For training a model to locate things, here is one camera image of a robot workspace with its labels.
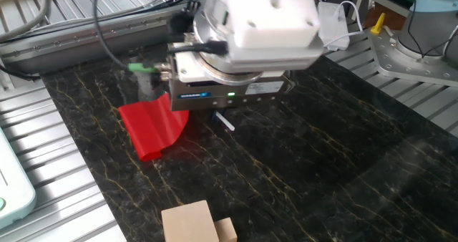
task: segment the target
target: white device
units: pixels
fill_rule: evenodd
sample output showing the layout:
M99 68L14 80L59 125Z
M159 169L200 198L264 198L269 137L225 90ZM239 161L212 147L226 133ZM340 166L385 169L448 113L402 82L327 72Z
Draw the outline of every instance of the white device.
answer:
M342 37L328 45L328 49L331 51L338 49L345 50L350 44L350 37L345 37L349 33L345 12L344 10L340 10L338 15L336 15L338 7L339 4L328 2L320 2L318 4L318 15L321 22L318 35L323 40L323 43L328 44L338 37Z
M0 128L0 228L27 216L35 203L35 189Z

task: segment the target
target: white wire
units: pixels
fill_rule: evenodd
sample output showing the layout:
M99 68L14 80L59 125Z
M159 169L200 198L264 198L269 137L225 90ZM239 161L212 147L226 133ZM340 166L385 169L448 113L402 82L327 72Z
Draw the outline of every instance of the white wire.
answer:
M448 42L445 44L445 46L444 46L444 51L442 52L442 56L445 56L445 52L447 52L447 47L449 46L450 40L452 40L453 35L457 31L457 29L458 29L458 25L457 25L457 27L455 27L455 29L453 29L452 33L450 34L450 38L449 38Z
M383 26L383 28L385 29L385 31L388 33L388 35L390 37L393 37L394 34L393 34L393 32L391 31L391 29L389 27Z
M340 3L340 5L338 5L336 13L334 15L338 19L338 17L340 16L340 10L342 9L342 5L345 4L345 3L348 3L348 4L352 5L353 8L355 8L356 19L358 20L359 32L352 32L352 33L349 33L349 34L341 35L341 36L335 38L334 40L328 42L327 44L324 44L324 47L328 47L329 45L333 44L334 42L336 42L336 41L338 41L338 40L340 40L340 39L342 39L344 37L350 37L350 36L353 36L353 35L357 35L357 34L362 34L363 33L363 26L361 25L361 20L359 19L358 7L355 5L355 3L351 2L351 1L342 1L342 3Z

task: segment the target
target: green cable connector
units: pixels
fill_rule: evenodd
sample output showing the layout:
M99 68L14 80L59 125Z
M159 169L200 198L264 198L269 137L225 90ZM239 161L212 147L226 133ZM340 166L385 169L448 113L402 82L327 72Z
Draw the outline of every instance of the green cable connector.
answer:
M143 73L156 73L155 67L143 67L142 63L130 63L129 71L131 72L143 72Z

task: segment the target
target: metal grating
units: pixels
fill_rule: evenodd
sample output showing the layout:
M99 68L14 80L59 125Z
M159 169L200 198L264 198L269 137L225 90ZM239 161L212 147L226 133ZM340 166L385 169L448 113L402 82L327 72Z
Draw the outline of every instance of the metal grating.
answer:
M0 127L37 198L0 241L126 241L42 81L0 92Z
M104 16L139 6L147 6L151 1L154 0L100 0L99 15ZM40 0L0 1L0 34L31 21L38 14L39 7ZM51 0L50 11L42 26L91 17L92 0Z
M350 32L357 30L356 23L349 25ZM366 34L350 37L347 50L327 52L326 56L452 135L458 136L458 88L379 74Z

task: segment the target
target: yellow object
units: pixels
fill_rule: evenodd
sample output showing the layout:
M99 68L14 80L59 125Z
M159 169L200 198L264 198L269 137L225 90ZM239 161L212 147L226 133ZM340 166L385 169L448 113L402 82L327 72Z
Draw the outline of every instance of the yellow object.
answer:
M384 20L385 20L385 13L381 13L379 20L377 21L377 24L371 28L372 34L380 34L381 28L384 25Z

